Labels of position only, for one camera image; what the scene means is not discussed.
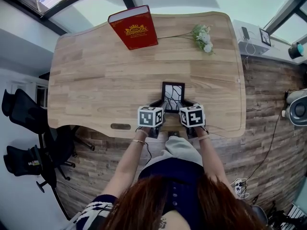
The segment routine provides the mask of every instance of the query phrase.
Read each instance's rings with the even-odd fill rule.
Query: sleeve
[[[76,230],[97,229],[107,218],[116,200],[117,198],[112,195],[100,195],[95,198],[75,221]]]

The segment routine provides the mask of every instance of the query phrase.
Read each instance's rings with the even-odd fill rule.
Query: wooden floor
[[[288,89],[302,88],[302,75],[306,71],[302,66],[256,57],[250,57],[248,63],[248,69],[244,67],[247,98],[246,131],[238,138],[212,136],[213,144],[231,182],[236,178],[249,177],[264,159],[284,105],[284,92]],[[247,192],[250,193],[250,197],[247,201],[262,193],[257,204],[264,210],[271,207],[272,200],[276,201],[278,209],[289,210],[307,169],[306,131],[305,127],[294,127],[288,119],[279,118],[272,149],[265,162],[248,180]],[[76,168],[63,166],[64,172],[71,180],[65,181],[59,173],[57,174],[58,180],[84,194],[83,196],[58,182],[58,195],[70,217],[82,211],[101,193],[129,145],[127,139],[108,138],[87,128],[80,128],[79,136],[93,143],[96,150],[90,151],[76,144],[78,157],[70,159],[76,163]],[[149,149],[153,157],[159,154],[165,141],[165,134],[158,140],[149,140]],[[194,146],[199,147],[199,143],[195,142]],[[147,159],[148,154],[144,149],[138,172]]]

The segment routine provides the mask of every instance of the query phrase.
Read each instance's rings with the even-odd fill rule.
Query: red book
[[[112,14],[107,21],[129,50],[158,44],[148,5]]]

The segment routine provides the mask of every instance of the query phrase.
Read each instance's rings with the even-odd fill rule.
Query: picture frame
[[[270,35],[267,31],[263,30],[260,28],[260,37],[261,37],[261,41],[268,45],[271,46],[271,40],[270,40]]]
[[[179,113],[177,102],[184,101],[185,84],[181,82],[163,82],[162,84],[162,101],[166,101],[166,113]]]

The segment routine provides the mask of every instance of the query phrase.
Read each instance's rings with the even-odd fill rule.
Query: smartphone
[[[242,31],[243,31],[243,37],[245,39],[249,39],[248,30],[246,29],[246,27],[242,26]]]

